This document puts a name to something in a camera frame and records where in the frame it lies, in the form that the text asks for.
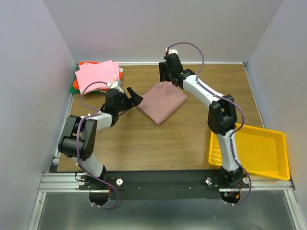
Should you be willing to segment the dusty pink graphic t-shirt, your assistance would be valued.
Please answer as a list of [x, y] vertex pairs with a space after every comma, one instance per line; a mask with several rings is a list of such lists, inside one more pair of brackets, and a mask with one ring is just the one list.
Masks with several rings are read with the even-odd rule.
[[142, 96], [137, 106], [158, 126], [170, 117], [186, 100], [187, 96], [171, 82], [160, 82]]

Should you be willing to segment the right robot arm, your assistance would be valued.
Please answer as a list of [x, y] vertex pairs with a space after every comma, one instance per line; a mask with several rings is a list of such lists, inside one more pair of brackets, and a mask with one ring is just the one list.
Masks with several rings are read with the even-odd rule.
[[178, 54], [164, 56], [164, 62], [159, 63], [160, 80], [171, 82], [174, 86], [193, 94], [207, 108], [208, 127], [217, 136], [222, 166], [221, 180], [227, 185], [233, 185], [243, 176], [243, 169], [238, 157], [235, 129], [237, 122], [236, 105], [231, 95], [222, 95], [204, 84], [190, 69], [183, 69]]

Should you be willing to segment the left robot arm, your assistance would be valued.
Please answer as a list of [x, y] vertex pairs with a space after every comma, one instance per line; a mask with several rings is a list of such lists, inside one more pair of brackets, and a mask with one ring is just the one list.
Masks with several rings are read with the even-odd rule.
[[58, 151], [71, 158], [92, 178], [106, 180], [106, 168], [94, 155], [94, 143], [98, 130], [112, 127], [120, 115], [138, 106], [143, 97], [127, 88], [130, 98], [119, 87], [107, 90], [105, 103], [95, 114], [70, 115], [58, 143]]

